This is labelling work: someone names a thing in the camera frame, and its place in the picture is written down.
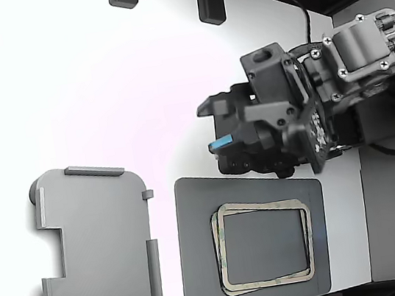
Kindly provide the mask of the black gripper with hole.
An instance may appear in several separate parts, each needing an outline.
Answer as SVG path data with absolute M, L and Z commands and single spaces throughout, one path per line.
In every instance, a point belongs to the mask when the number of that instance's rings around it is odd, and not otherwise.
M 308 84 L 295 57 L 273 43 L 240 61 L 248 81 L 209 96 L 196 109 L 198 117 L 233 112 L 238 120 L 236 132 L 208 145 L 210 153 L 250 156 L 312 146 Z

